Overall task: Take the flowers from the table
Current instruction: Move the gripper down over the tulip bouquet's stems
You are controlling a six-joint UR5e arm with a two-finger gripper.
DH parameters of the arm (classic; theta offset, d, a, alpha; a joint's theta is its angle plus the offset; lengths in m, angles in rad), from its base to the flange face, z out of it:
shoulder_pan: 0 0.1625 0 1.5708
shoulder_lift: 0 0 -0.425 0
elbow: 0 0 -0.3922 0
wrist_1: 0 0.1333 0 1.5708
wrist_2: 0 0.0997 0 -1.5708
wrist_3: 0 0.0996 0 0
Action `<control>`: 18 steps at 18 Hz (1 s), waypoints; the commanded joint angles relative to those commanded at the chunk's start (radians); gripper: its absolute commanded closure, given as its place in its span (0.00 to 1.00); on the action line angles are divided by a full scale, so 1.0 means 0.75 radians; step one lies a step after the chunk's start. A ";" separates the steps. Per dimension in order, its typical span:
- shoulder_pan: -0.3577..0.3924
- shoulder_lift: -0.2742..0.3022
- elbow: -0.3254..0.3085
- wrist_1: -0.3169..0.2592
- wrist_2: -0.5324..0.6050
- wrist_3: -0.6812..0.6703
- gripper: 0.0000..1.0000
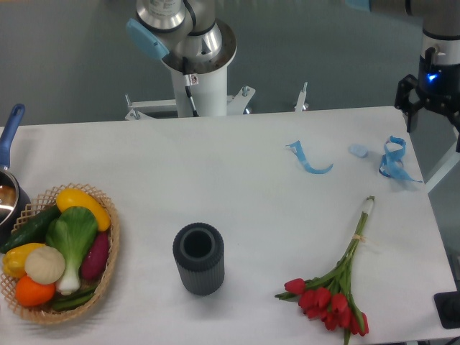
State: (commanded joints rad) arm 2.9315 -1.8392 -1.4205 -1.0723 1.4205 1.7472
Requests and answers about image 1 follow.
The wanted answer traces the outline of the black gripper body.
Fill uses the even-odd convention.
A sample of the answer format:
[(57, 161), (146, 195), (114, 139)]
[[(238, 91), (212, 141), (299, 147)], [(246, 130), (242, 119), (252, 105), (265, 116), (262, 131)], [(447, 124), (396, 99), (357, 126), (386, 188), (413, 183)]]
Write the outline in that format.
[(459, 59), (447, 60), (435, 47), (427, 48), (420, 58), (415, 92), (415, 114), (425, 108), (445, 117), (459, 117)]

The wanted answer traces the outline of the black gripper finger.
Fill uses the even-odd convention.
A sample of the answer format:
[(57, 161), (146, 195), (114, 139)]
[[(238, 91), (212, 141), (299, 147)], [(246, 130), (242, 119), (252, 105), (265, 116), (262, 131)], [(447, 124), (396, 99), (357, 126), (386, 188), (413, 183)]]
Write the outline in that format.
[(424, 103), (415, 93), (416, 100), (411, 101), (410, 95), (418, 87), (418, 79), (414, 75), (406, 75), (398, 82), (394, 107), (402, 112), (406, 118), (406, 131), (412, 132), (418, 124), (418, 112)]
[(455, 112), (450, 112), (450, 114), (447, 116), (449, 122), (451, 125), (454, 127), (454, 129), (457, 132), (457, 140), (456, 140), (456, 152), (460, 152), (460, 116), (459, 116), (459, 111)]

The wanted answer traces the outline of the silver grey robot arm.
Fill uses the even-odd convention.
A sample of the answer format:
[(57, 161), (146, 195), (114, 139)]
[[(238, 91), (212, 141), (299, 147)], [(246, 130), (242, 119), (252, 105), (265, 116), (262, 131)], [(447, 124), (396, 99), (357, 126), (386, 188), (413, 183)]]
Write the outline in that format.
[[(415, 126), (420, 109), (445, 116), (459, 128), (459, 2), (348, 1), (362, 11), (423, 20), (418, 76), (399, 83), (395, 108)], [(172, 76), (178, 116), (225, 116), (227, 66), (236, 53), (231, 28), (216, 18), (214, 1), (138, 1), (126, 23), (131, 41), (161, 60)]]

